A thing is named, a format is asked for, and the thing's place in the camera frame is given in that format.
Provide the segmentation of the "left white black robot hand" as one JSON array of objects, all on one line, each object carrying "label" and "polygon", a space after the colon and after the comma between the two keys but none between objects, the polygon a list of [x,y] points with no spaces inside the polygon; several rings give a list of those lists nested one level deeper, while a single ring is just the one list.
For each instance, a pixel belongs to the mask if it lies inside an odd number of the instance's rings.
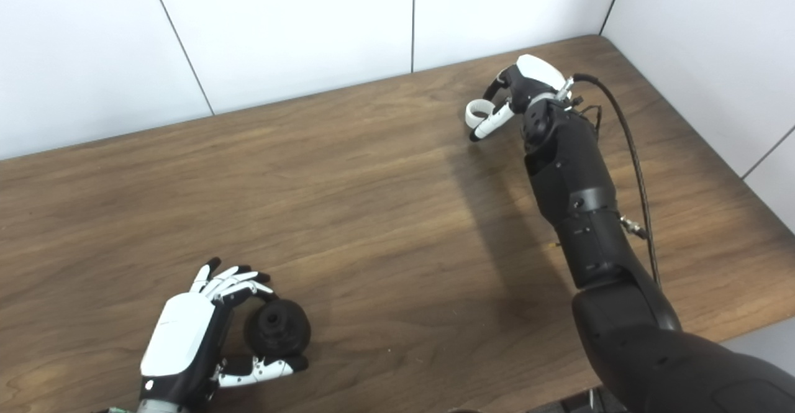
[{"label": "left white black robot hand", "polygon": [[[199,412],[216,391],[261,384],[309,368],[311,340],[301,306],[269,287],[270,276],[249,266],[218,272],[221,259],[199,269],[190,288],[165,303],[141,365],[139,412]],[[260,306],[247,317],[250,353],[222,356],[235,309]]]}]

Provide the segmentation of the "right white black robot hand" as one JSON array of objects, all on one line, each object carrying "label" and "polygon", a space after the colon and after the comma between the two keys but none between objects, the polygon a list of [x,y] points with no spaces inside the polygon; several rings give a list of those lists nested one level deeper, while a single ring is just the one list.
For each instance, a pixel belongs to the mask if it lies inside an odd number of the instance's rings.
[{"label": "right white black robot hand", "polygon": [[495,76],[481,98],[466,105],[469,140],[483,140],[539,101],[570,101],[571,87],[573,79],[566,79],[553,65],[533,55],[520,55]]}]

